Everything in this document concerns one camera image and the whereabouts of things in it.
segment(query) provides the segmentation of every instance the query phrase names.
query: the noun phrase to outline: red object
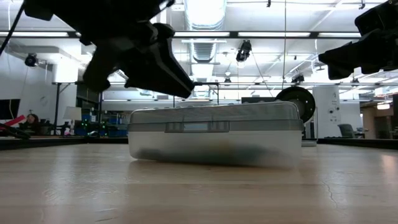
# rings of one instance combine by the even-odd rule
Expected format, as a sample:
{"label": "red object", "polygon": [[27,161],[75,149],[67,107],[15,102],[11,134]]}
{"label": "red object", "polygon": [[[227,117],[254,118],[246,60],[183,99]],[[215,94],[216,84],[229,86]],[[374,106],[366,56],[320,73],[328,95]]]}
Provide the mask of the red object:
{"label": "red object", "polygon": [[16,119],[13,119],[13,120],[11,120],[11,121],[5,122],[4,124],[7,125],[7,126],[12,126],[12,125],[14,125],[14,124],[20,123],[20,122],[23,121],[23,120],[25,120],[25,116],[24,116],[24,115],[21,115],[21,116],[17,117]]}

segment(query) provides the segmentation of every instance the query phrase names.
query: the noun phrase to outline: camera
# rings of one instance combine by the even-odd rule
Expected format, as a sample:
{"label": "camera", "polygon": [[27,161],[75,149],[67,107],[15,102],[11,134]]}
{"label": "camera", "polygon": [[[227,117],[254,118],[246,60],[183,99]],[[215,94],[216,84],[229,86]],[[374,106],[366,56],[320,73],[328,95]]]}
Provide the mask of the camera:
{"label": "camera", "polygon": [[250,40],[244,40],[236,55],[237,62],[245,62],[250,56],[251,43]]}
{"label": "camera", "polygon": [[25,58],[25,65],[28,67],[36,67],[39,64],[39,60],[37,59],[37,54],[29,53]]}

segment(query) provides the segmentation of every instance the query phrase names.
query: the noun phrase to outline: cable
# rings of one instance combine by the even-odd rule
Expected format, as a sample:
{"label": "cable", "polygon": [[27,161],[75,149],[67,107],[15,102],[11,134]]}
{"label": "cable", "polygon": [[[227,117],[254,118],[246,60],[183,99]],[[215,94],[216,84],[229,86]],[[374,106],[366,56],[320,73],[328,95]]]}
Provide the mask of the cable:
{"label": "cable", "polygon": [[286,31],[287,31],[287,0],[285,0],[285,43],[284,43],[284,71],[282,74],[282,90],[284,89],[285,83],[285,65],[286,65]]}
{"label": "cable", "polygon": [[241,89],[239,87],[239,67],[236,66],[236,68],[238,69],[237,73],[238,73],[238,100],[239,100],[239,92],[241,91]]}
{"label": "cable", "polygon": [[28,71],[29,71],[29,67],[26,66],[26,74],[25,74],[24,84],[23,84],[23,86],[22,86],[21,99],[22,99],[22,97],[24,97],[25,84],[26,84],[26,80],[27,80]]}
{"label": "cable", "polygon": [[269,91],[269,94],[271,94],[271,97],[274,97],[274,96],[272,96],[271,90],[268,88],[268,85],[267,85],[266,80],[265,80],[264,77],[262,76],[262,73],[261,73],[261,71],[260,71],[259,65],[257,64],[257,60],[256,60],[256,57],[254,56],[253,51],[251,52],[251,54],[253,55],[254,62],[256,63],[256,67],[257,67],[257,69],[259,70],[260,76],[261,76],[261,78],[262,78],[262,82],[266,84],[267,90]]}
{"label": "cable", "polygon": [[1,57],[1,54],[4,52],[4,49],[6,49],[6,46],[7,46],[8,42],[10,41],[11,36],[14,33],[14,31],[15,31],[15,28],[17,27],[17,24],[18,24],[19,19],[21,18],[22,12],[24,12],[24,8],[25,8],[25,2],[23,2],[21,7],[19,8],[18,14],[15,17],[14,22],[12,23],[11,29],[9,30],[6,39],[4,40],[4,42],[1,45],[0,57]]}
{"label": "cable", "polygon": [[10,114],[11,114],[12,119],[15,119],[15,118],[14,118],[14,115],[12,114],[11,103],[12,103],[12,100],[10,100],[10,105],[9,105]]}

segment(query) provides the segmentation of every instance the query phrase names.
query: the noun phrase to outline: person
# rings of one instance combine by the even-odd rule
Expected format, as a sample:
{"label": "person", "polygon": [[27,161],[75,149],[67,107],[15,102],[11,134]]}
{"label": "person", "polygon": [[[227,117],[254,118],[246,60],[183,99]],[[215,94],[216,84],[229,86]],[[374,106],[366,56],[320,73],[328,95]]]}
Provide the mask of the person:
{"label": "person", "polygon": [[41,130],[39,117],[36,114],[29,114],[26,117],[26,122],[21,124],[19,128],[23,131],[29,130],[28,133],[32,135],[39,135]]}

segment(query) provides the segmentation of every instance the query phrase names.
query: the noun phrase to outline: desk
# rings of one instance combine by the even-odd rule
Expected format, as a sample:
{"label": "desk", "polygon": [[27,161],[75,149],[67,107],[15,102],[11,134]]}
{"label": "desk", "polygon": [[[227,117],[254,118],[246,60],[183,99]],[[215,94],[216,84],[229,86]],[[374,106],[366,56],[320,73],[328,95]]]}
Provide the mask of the desk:
{"label": "desk", "polygon": [[292,170],[134,161],[127,145],[0,151],[0,221],[396,223],[398,151],[318,145]]}

